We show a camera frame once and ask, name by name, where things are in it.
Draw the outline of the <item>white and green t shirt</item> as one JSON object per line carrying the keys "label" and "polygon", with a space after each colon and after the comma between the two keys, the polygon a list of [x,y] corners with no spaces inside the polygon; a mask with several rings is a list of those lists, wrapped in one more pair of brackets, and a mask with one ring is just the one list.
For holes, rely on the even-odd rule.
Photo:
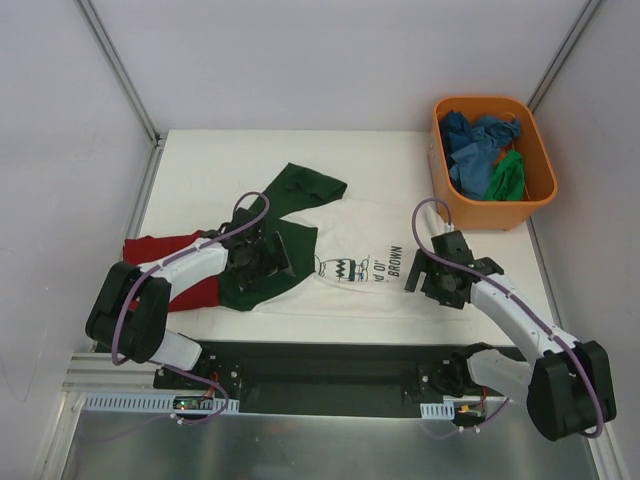
{"label": "white and green t shirt", "polygon": [[431,205],[412,225],[410,208],[346,197],[345,182],[288,164],[251,210],[269,210],[268,242],[281,239],[291,269],[246,290],[220,275],[220,304],[264,314],[416,319],[420,300],[404,290],[422,240],[449,232]]}

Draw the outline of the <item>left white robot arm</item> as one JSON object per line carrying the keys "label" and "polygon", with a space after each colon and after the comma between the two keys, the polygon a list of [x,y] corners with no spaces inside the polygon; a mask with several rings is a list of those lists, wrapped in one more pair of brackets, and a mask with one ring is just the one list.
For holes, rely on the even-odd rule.
{"label": "left white robot arm", "polygon": [[265,233],[266,214],[238,207],[232,220],[205,231],[187,246],[158,260],[114,264],[107,273],[85,325],[86,335],[126,361],[177,368],[188,388],[204,387],[211,365],[204,347],[166,328],[169,304],[201,281],[227,271],[241,292],[293,267],[279,233]]}

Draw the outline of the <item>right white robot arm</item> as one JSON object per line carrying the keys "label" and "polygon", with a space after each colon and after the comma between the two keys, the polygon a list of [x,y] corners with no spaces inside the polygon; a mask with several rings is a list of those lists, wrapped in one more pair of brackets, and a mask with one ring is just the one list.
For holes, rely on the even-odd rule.
{"label": "right white robot arm", "polygon": [[455,351],[430,377],[433,387],[461,397],[481,387],[526,407],[535,428],[548,440],[579,434],[595,439],[617,415],[609,356],[596,341],[582,342],[543,318],[522,299],[492,259],[473,256],[463,234],[435,236],[433,248],[418,247],[406,280],[439,305],[470,305],[518,348],[513,360],[483,342]]}

